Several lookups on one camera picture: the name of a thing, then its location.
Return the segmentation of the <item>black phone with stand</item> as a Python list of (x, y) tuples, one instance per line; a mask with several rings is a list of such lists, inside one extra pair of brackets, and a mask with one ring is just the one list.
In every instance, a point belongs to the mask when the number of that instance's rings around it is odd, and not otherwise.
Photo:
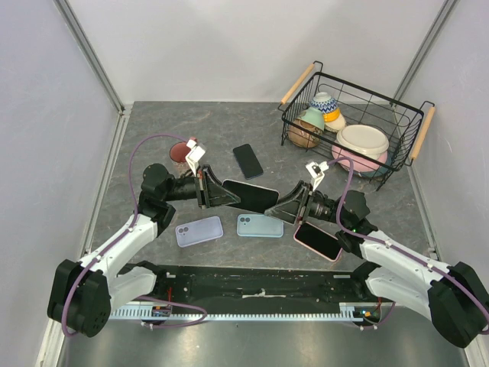
[(264, 214), (267, 209), (275, 206), (279, 199), (279, 193), (276, 190), (249, 183), (224, 180), (222, 186), (240, 198), (239, 203), (230, 205), (236, 209)]

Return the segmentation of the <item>light blue phone case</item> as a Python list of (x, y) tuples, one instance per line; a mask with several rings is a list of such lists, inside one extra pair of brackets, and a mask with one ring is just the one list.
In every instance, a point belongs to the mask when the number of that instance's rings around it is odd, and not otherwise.
[(283, 222), (262, 214), (240, 214), (237, 234), (241, 237), (281, 238)]

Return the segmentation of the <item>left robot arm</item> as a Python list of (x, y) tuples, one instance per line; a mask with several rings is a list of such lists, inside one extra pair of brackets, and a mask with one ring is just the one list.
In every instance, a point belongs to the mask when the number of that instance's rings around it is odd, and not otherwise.
[(143, 247), (159, 237), (176, 212), (173, 201), (195, 199), (200, 208), (240, 203), (208, 165), (191, 176), (175, 177), (162, 164), (145, 168), (141, 192), (128, 221), (98, 249), (79, 261), (66, 259), (56, 268), (47, 306), (50, 319), (67, 337), (93, 337), (113, 310), (141, 296), (161, 300), (167, 281), (149, 268), (120, 271)]

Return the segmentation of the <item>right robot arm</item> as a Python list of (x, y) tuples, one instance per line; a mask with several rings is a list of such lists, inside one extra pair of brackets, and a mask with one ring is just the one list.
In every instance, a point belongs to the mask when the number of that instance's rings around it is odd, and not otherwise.
[(355, 299), (375, 296), (399, 303), (424, 316), (459, 348), (486, 335), (488, 292), (476, 271), (462, 261), (449, 265), (401, 245), (368, 221), (369, 212), (362, 192), (345, 190), (331, 200), (303, 181), (265, 211), (290, 224), (309, 217), (336, 223), (339, 245), (365, 261), (364, 274), (350, 281)]

